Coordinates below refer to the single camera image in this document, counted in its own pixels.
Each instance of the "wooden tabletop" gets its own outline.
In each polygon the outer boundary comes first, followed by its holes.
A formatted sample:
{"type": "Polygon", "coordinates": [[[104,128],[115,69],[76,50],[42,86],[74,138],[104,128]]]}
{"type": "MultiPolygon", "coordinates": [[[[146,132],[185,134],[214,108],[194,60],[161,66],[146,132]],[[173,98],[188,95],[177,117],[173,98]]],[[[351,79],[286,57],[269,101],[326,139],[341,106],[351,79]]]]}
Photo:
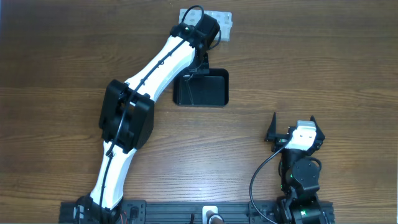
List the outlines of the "wooden tabletop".
{"type": "MultiPolygon", "coordinates": [[[[229,71],[229,103],[179,107],[169,86],[124,198],[247,202],[276,111],[280,133],[311,115],[325,133],[318,195],[338,223],[395,223],[398,2],[385,0],[3,0],[0,222],[57,222],[60,202],[92,190],[106,86],[140,71],[192,4],[233,14],[231,41],[209,52],[229,71]]],[[[281,195],[278,161],[256,200],[281,195]]]]}

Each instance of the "wood grain surface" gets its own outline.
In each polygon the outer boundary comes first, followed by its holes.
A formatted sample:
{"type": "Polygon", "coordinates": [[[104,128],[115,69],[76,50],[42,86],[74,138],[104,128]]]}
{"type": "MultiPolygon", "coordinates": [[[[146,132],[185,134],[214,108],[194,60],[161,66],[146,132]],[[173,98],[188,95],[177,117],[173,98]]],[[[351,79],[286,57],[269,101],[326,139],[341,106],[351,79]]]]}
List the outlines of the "wood grain surface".
{"type": "MultiPolygon", "coordinates": [[[[141,70],[193,4],[233,14],[231,42],[209,52],[229,71],[229,103],[178,107],[169,86],[125,198],[248,201],[276,111],[279,132],[314,115],[325,133],[319,198],[338,223],[395,223],[398,1],[386,0],[3,0],[0,222],[57,222],[60,202],[91,191],[104,89],[141,70]]],[[[255,199],[281,194],[278,161],[255,199]]]]}

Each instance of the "white egg carton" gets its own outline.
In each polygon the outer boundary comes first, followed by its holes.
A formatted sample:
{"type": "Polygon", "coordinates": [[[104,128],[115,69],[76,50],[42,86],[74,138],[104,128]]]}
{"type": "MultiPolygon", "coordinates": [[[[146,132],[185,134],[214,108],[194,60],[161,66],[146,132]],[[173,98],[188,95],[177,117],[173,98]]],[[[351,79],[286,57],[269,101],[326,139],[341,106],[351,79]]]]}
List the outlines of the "white egg carton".
{"type": "MultiPolygon", "coordinates": [[[[178,22],[181,22],[182,17],[184,16],[187,9],[180,10],[180,16],[178,22]]],[[[221,29],[221,41],[229,42],[229,33],[231,32],[232,28],[232,13],[230,12],[217,12],[217,11],[205,11],[205,14],[215,18],[220,25],[221,29]]],[[[184,19],[184,23],[188,25],[196,25],[201,18],[201,10],[190,10],[188,15],[184,19]]]]}

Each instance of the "white plastic part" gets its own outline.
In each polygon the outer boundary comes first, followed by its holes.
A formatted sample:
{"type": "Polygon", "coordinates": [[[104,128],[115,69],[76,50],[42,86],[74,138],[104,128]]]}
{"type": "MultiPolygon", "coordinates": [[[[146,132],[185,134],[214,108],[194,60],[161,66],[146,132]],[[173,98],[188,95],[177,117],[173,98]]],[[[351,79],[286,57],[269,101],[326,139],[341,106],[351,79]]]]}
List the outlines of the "white plastic part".
{"type": "MultiPolygon", "coordinates": [[[[178,22],[182,21],[182,17],[184,16],[187,9],[180,10],[180,16],[178,22]]],[[[205,14],[215,18],[220,25],[221,29],[221,41],[229,42],[229,33],[232,28],[232,13],[230,12],[217,12],[217,11],[205,11],[205,14]]],[[[188,25],[196,25],[201,18],[201,10],[190,10],[188,15],[185,17],[184,23],[188,25]]],[[[214,38],[215,41],[218,40],[218,36],[220,33],[216,35],[214,38]]]]}
{"type": "Polygon", "coordinates": [[[285,148],[307,151],[313,145],[316,136],[317,127],[313,121],[297,121],[297,129],[293,131],[292,140],[285,148]]]}
{"type": "MultiPolygon", "coordinates": [[[[167,39],[166,45],[163,49],[152,59],[144,69],[142,69],[137,75],[126,80],[129,84],[130,89],[135,89],[148,72],[161,60],[167,53],[169,53],[176,45],[181,42],[181,37],[170,36],[167,39]]],[[[188,67],[195,57],[195,48],[189,46],[189,42],[183,43],[171,56],[169,56],[163,65],[159,65],[145,81],[145,85],[142,85],[138,89],[138,93],[144,95],[149,94],[150,98],[156,102],[160,94],[166,88],[166,86],[180,73],[184,68],[188,67]]]]}
{"type": "MultiPolygon", "coordinates": [[[[175,46],[177,46],[182,39],[180,37],[169,37],[163,49],[152,59],[144,69],[138,74],[126,80],[129,83],[129,88],[134,90],[141,79],[143,79],[149,71],[166,56],[175,46]]],[[[195,48],[189,46],[188,42],[183,43],[171,56],[165,59],[164,64],[152,72],[149,78],[138,89],[141,95],[149,94],[150,98],[156,101],[159,95],[163,92],[165,87],[180,73],[184,68],[188,67],[195,57],[195,48]]],[[[105,155],[112,142],[104,141],[104,157],[99,171],[97,183],[90,193],[90,197],[95,203],[100,204],[101,188],[106,166],[108,165],[109,157],[105,155]]],[[[113,209],[123,197],[123,185],[129,170],[133,155],[137,149],[132,149],[128,154],[123,153],[123,149],[119,146],[114,146],[114,157],[109,165],[108,174],[105,180],[105,189],[103,193],[102,207],[113,209]]]]}
{"type": "MultiPolygon", "coordinates": [[[[102,160],[101,169],[99,170],[97,183],[93,191],[90,193],[90,197],[98,205],[100,204],[103,177],[109,161],[109,157],[105,156],[105,153],[111,144],[111,141],[104,141],[104,157],[102,160]]],[[[102,199],[103,208],[113,209],[122,199],[124,179],[126,178],[132,157],[136,151],[137,149],[132,149],[128,154],[125,154],[123,153],[123,149],[119,146],[115,145],[113,147],[114,156],[112,158],[111,164],[109,165],[108,174],[106,175],[105,180],[105,189],[102,199]]]]}

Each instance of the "wooden table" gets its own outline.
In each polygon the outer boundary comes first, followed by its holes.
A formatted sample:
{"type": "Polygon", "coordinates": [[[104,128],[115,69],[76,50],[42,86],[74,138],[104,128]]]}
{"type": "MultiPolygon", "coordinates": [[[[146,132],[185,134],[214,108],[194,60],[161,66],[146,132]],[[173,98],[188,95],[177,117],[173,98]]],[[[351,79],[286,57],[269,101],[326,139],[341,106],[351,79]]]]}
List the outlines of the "wooden table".
{"type": "MultiPolygon", "coordinates": [[[[192,4],[233,13],[231,42],[209,52],[229,71],[224,108],[176,106],[169,86],[134,156],[125,198],[245,201],[278,132],[314,115],[326,135],[319,198],[338,223],[397,213],[397,1],[3,0],[0,31],[0,222],[57,222],[91,191],[102,160],[104,89],[141,70],[192,4]]],[[[281,194],[279,158],[256,200],[281,194]]]]}

